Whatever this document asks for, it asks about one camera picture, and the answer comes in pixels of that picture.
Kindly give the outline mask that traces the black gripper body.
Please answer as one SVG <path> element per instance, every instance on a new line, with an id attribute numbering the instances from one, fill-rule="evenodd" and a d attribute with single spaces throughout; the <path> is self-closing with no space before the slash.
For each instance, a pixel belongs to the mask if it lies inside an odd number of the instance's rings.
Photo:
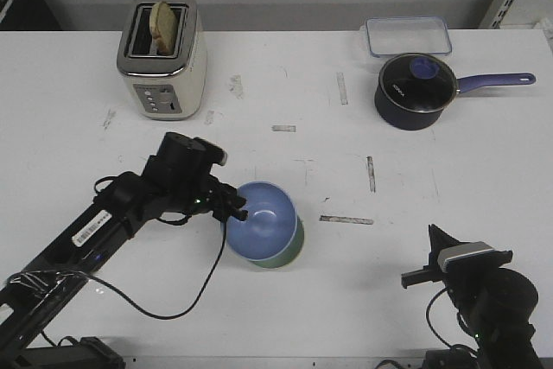
<path id="1" fill-rule="evenodd" d="M 422 269 L 406 272 L 401 276 L 404 289 L 426 282 L 442 282 L 444 286 L 457 294 L 455 300 L 470 295 L 477 296 L 486 292 L 491 297 L 505 297 L 512 293 L 512 282 L 502 265 L 512 261 L 513 252 L 496 251 L 478 257 L 463 259 L 453 263 L 448 273 L 424 265 Z"/>
<path id="2" fill-rule="evenodd" d="M 196 215 L 216 208 L 218 181 L 210 176 L 214 164 L 204 159 L 205 149 L 193 138 L 168 132 L 156 154 L 149 157 L 142 178 L 155 188 L 157 213 Z"/>

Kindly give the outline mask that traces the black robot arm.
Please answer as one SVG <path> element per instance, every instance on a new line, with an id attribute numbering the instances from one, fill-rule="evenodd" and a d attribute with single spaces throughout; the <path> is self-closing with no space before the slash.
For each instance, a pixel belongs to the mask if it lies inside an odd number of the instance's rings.
<path id="1" fill-rule="evenodd" d="M 1 323 L 1 366 L 123 368 L 124 359 L 97 337 L 51 347 L 30 343 L 147 222 L 165 213 L 181 214 L 178 225 L 201 213 L 221 224 L 245 220 L 245 198 L 211 174 L 214 164 L 225 163 L 217 145 L 168 132 L 141 174 L 109 177 L 92 204 L 2 287 L 1 304 L 11 312 Z"/>
<path id="2" fill-rule="evenodd" d="M 458 324 L 476 349 L 450 344 L 428 350 L 423 368 L 542 368 L 531 338 L 529 323 L 537 306 L 535 285 L 524 275 L 505 267 L 511 251 L 478 242 L 461 242 L 440 227 L 429 226 L 429 263 L 401 276 L 403 288 L 426 282 L 444 284 L 457 310 Z"/>

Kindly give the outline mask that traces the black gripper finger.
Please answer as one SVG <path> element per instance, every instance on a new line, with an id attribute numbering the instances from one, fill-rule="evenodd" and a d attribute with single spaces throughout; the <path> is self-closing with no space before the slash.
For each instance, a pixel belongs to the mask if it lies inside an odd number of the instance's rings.
<path id="1" fill-rule="evenodd" d="M 440 252 L 443 249 L 461 245 L 462 242 L 444 232 L 439 226 L 431 226 L 431 251 Z"/>
<path id="2" fill-rule="evenodd" d="M 246 203 L 246 199 L 238 194 L 238 190 L 226 183 L 218 184 L 218 195 L 225 209 L 241 209 Z"/>
<path id="3" fill-rule="evenodd" d="M 430 252 L 429 252 L 429 266 L 432 268 L 437 268 L 437 258 L 440 251 L 444 247 L 445 243 L 443 242 L 444 231 L 435 224 L 429 225 L 429 242 L 430 242 Z"/>
<path id="4" fill-rule="evenodd" d="M 220 223 L 226 223 L 230 218 L 237 219 L 239 221 L 245 221 L 248 216 L 248 211 L 238 209 L 233 206 L 216 207 L 213 210 L 213 217 Z"/>

